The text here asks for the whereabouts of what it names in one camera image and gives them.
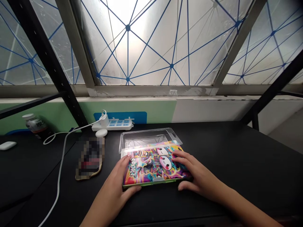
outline desk surface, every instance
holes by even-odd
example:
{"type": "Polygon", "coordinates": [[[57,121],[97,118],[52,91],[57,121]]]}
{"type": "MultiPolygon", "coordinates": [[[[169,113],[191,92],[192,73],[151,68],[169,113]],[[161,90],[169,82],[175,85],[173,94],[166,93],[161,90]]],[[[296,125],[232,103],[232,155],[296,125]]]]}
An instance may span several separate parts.
{"type": "MultiPolygon", "coordinates": [[[[80,135],[70,135],[66,152],[80,135]]],[[[47,178],[61,159],[64,137],[65,134],[59,134],[53,142],[43,145],[43,141],[33,134],[0,136],[0,144],[6,141],[17,142],[11,149],[0,151],[1,210],[30,197],[47,178]]]]}
{"type": "MultiPolygon", "coordinates": [[[[238,122],[205,122],[135,125],[145,130],[171,127],[182,148],[193,154],[228,186],[237,190],[266,213],[298,214],[303,202],[303,155],[238,122]]],[[[107,176],[120,159],[121,131],[105,138],[101,172],[87,181],[74,179],[82,150],[74,145],[64,159],[60,196],[44,226],[79,226],[107,176]]],[[[9,226],[38,226],[56,197],[59,165],[24,205],[9,226]]],[[[113,225],[157,223],[174,225],[202,223],[204,217],[226,216],[227,211],[193,192],[177,190],[178,183],[143,187],[122,209],[113,225]]]]}

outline window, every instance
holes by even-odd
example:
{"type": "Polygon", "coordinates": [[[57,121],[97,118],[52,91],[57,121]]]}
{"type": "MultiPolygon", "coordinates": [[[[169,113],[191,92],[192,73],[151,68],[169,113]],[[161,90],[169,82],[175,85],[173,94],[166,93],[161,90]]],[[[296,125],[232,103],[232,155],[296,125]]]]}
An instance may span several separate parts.
{"type": "MultiPolygon", "coordinates": [[[[289,1],[267,1],[223,83],[272,84],[303,49],[302,14],[289,1]]],[[[302,84],[302,73],[290,83],[302,84]]]]}
{"type": "MultiPolygon", "coordinates": [[[[293,0],[30,2],[76,96],[262,94],[303,49],[293,0]]],[[[0,96],[53,94],[7,0],[0,21],[0,96]]]]}
{"type": "Polygon", "coordinates": [[[101,85],[212,85],[250,0],[81,1],[101,85]]]}

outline white wall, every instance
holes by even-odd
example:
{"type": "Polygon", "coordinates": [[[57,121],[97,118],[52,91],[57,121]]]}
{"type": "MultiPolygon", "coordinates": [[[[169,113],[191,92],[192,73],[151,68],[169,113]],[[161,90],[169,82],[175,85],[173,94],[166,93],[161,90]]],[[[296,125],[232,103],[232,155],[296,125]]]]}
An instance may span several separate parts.
{"type": "MultiPolygon", "coordinates": [[[[260,96],[178,97],[172,122],[235,121],[249,110],[260,96]]],[[[276,96],[260,113],[260,132],[269,134],[303,107],[303,99],[276,96]]]]}
{"type": "Polygon", "coordinates": [[[268,136],[303,154],[303,108],[276,127],[268,136]]]}

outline charging cable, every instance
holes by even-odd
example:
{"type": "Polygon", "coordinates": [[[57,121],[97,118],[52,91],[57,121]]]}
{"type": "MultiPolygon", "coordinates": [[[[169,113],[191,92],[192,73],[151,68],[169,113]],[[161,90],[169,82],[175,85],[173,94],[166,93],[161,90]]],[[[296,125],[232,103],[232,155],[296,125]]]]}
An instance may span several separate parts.
{"type": "Polygon", "coordinates": [[[60,134],[60,133],[67,133],[67,135],[65,136],[65,139],[64,139],[63,151],[62,151],[62,158],[61,158],[61,163],[60,163],[60,168],[59,168],[59,174],[58,174],[57,196],[56,196],[55,202],[54,202],[53,206],[51,207],[50,211],[48,212],[48,214],[46,215],[46,217],[44,218],[44,220],[41,222],[41,224],[40,224],[38,227],[41,227],[41,226],[44,224],[44,222],[47,220],[47,218],[49,217],[49,215],[50,215],[51,212],[53,211],[53,209],[54,209],[54,207],[55,207],[55,205],[56,205],[56,203],[57,203],[57,201],[58,201],[58,198],[59,198],[59,192],[60,192],[60,177],[61,177],[61,170],[62,170],[63,159],[64,159],[64,153],[65,153],[66,139],[67,139],[68,135],[71,134],[72,132],[77,131],[77,130],[86,128],[86,127],[88,127],[88,126],[91,126],[91,125],[93,125],[93,124],[99,122],[100,120],[104,120],[104,119],[106,118],[106,116],[107,116],[107,113],[106,113],[106,110],[102,110],[101,112],[103,112],[103,111],[105,112],[105,114],[103,115],[103,117],[101,117],[101,118],[100,118],[99,120],[97,120],[96,122],[91,123],[91,124],[86,125],[86,126],[83,126],[83,127],[81,127],[81,128],[76,128],[76,129],[74,129],[74,130],[72,130],[72,131],[70,131],[70,132],[58,132],[58,133],[55,133],[54,135],[51,135],[50,137],[48,137],[48,138],[45,139],[45,141],[46,141],[46,140],[48,140],[49,138],[53,137],[53,138],[51,139],[51,141],[49,141],[48,143],[45,143],[45,141],[43,142],[44,145],[49,144],[50,142],[52,142],[52,141],[54,140],[54,138],[56,137],[57,134],[60,134]]]}

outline plastic bottle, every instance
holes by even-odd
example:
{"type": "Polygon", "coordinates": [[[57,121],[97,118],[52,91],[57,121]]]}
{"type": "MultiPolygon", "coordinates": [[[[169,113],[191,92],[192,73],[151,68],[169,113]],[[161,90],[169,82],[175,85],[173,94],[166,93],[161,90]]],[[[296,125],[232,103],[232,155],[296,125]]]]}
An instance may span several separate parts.
{"type": "Polygon", "coordinates": [[[33,113],[23,115],[22,118],[26,120],[26,127],[34,133],[37,138],[44,141],[54,134],[47,124],[33,113]]]}

